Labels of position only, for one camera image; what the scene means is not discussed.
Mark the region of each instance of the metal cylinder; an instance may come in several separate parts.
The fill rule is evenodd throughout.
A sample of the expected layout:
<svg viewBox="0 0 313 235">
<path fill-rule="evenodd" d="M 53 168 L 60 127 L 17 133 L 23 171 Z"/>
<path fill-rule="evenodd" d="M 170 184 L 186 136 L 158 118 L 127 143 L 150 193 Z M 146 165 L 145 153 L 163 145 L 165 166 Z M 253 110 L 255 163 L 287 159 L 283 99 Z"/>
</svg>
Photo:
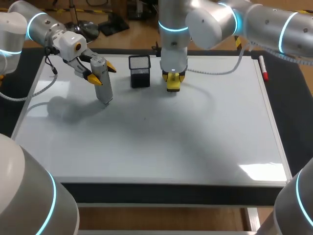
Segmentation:
<svg viewBox="0 0 313 235">
<path fill-rule="evenodd" d="M 197 46 L 211 49 L 237 31 L 238 22 L 231 7 L 223 2 L 198 3 L 198 8 L 186 18 L 190 35 Z"/>
<path fill-rule="evenodd" d="M 0 135 L 0 148 L 0 234 L 77 234 L 79 212 L 70 193 L 8 137 Z"/>
<path fill-rule="evenodd" d="M 26 39 L 31 39 L 44 47 L 52 46 L 52 36 L 66 30 L 62 23 L 25 1 L 13 3 L 8 12 L 23 15 L 27 20 Z"/>
<path fill-rule="evenodd" d="M 113 98 L 113 91 L 107 66 L 103 57 L 94 57 L 90 60 L 91 72 L 100 80 L 102 86 L 94 86 L 97 98 L 104 104 L 108 104 Z"/>
<path fill-rule="evenodd" d="M 238 34 L 284 54 L 313 56 L 313 18 L 246 0 L 224 0 L 235 12 Z"/>
<path fill-rule="evenodd" d="M 192 0 L 159 0 L 159 30 L 162 47 L 175 50 L 187 47 L 190 34 L 186 26 L 187 14 L 193 9 Z"/>
<path fill-rule="evenodd" d="M 313 160 L 279 193 L 274 221 L 283 235 L 313 234 Z"/>
</svg>

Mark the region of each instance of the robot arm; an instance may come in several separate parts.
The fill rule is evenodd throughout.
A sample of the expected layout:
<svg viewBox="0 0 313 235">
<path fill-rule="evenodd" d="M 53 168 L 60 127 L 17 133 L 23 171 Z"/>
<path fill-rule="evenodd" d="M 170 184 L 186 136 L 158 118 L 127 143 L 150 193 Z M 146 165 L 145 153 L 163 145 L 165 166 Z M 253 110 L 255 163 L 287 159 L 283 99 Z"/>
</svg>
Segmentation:
<svg viewBox="0 0 313 235">
<path fill-rule="evenodd" d="M 74 73 L 94 84 L 97 97 L 107 104 L 112 99 L 109 71 L 116 72 L 112 64 L 87 47 L 86 39 L 25 2 L 13 3 L 8 13 L 0 14 L 0 74 L 13 72 L 18 64 L 25 40 L 33 40 L 45 48 L 47 55 L 59 55 L 65 63 L 74 68 Z M 91 71 L 82 61 L 91 65 Z"/>
<path fill-rule="evenodd" d="M 231 35 L 279 51 L 282 54 L 313 56 L 313 21 L 307 14 L 253 4 L 247 0 L 218 3 L 196 0 L 186 25 L 195 43 L 211 49 Z"/>
<path fill-rule="evenodd" d="M 310 15 L 253 4 L 249 0 L 159 0 L 161 68 L 187 69 L 187 45 L 211 49 L 231 35 L 283 54 L 313 56 Z"/>
</svg>

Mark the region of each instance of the white table surface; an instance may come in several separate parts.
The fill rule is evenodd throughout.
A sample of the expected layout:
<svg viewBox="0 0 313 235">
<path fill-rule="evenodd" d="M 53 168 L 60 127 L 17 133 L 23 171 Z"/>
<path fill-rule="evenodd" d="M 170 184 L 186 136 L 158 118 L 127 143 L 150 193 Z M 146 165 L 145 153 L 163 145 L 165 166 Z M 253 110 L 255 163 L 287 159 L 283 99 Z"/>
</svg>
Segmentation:
<svg viewBox="0 0 313 235">
<path fill-rule="evenodd" d="M 186 72 L 180 92 L 169 93 L 159 58 L 151 57 L 151 86 L 143 89 L 130 87 L 127 55 L 105 58 L 117 69 L 110 73 L 109 106 L 51 56 L 58 80 L 25 103 L 13 133 L 57 180 L 283 186 L 291 179 L 257 61 L 244 57 L 223 76 Z M 188 64 L 219 72 L 237 59 L 189 56 Z M 45 87 L 51 76 L 42 64 L 33 88 Z"/>
</svg>

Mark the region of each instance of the white robot link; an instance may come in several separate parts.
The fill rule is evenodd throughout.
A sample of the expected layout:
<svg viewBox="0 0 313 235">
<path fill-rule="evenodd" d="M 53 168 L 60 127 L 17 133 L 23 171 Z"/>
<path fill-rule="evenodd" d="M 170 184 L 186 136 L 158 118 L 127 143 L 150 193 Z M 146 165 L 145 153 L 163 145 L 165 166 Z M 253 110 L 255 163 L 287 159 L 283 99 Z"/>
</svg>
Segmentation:
<svg viewBox="0 0 313 235">
<path fill-rule="evenodd" d="M 15 2 L 8 12 L 0 13 L 1 74 L 16 69 L 25 39 L 34 40 L 45 47 L 46 55 L 59 55 L 76 75 L 94 84 L 99 100 L 108 103 L 112 99 L 108 71 L 115 69 L 88 49 L 81 35 L 67 32 L 63 24 L 25 1 Z M 211 49 L 231 35 L 244 36 L 249 45 L 261 46 L 282 59 L 313 65 L 312 61 L 287 56 L 313 55 L 312 17 L 248 0 L 159 0 L 159 29 L 160 65 L 169 91 L 179 91 L 187 70 L 221 74 L 188 68 L 190 38 L 199 47 Z M 79 58 L 90 62 L 91 71 Z M 69 192 L 8 137 L 0 135 L 0 150 L 0 234 L 77 234 L 79 213 Z M 272 219 L 279 234 L 313 233 L 312 178 L 313 160 L 278 195 Z M 257 232 L 265 234 L 269 233 L 264 227 Z"/>
</svg>

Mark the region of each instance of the floor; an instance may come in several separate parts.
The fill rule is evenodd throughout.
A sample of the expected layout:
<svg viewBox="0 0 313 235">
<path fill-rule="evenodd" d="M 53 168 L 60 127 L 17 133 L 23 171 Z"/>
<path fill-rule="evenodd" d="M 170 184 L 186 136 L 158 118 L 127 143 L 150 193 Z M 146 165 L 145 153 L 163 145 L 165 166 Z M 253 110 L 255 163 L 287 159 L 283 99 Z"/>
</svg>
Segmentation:
<svg viewBox="0 0 313 235">
<path fill-rule="evenodd" d="M 52 0 L 45 2 L 29 0 L 40 8 L 51 8 Z M 254 2 L 288 10 L 313 9 L 311 0 L 254 0 Z M 8 2 L 1 2 L 0 7 L 7 7 Z M 77 8 L 87 9 L 84 0 L 77 0 Z M 59 0 L 57 8 L 67 7 L 67 1 Z M 49 13 L 62 23 L 71 21 L 69 13 Z M 79 19 L 100 23 L 107 20 L 106 15 L 78 13 Z M 157 20 L 147 23 L 129 22 L 130 29 L 110 37 L 100 34 L 90 43 L 90 48 L 150 49 L 159 41 Z M 26 47 L 40 47 L 35 42 L 26 42 Z M 191 44 L 190 49 L 198 49 Z M 233 38 L 221 43 L 217 49 L 235 50 Z M 301 66 L 307 84 L 313 93 L 313 68 Z M 262 223 L 271 213 L 272 208 L 259 208 Z M 84 230 L 207 230 L 207 231 L 244 231 L 246 221 L 243 210 L 237 208 L 80 208 L 80 229 Z"/>
</svg>

